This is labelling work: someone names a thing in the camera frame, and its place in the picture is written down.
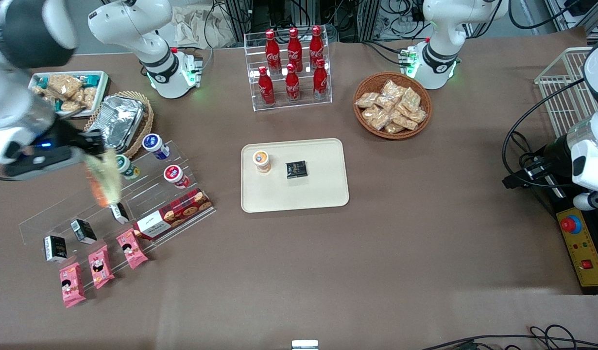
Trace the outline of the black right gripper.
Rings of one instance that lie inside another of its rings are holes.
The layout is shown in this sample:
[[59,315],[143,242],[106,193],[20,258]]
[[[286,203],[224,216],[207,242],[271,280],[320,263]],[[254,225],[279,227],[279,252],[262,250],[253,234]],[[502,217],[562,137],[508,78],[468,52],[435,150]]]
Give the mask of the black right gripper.
[[35,153],[59,153],[73,149],[79,149],[90,157],[101,157],[105,153],[103,133],[83,133],[70,122],[57,119],[34,140]]

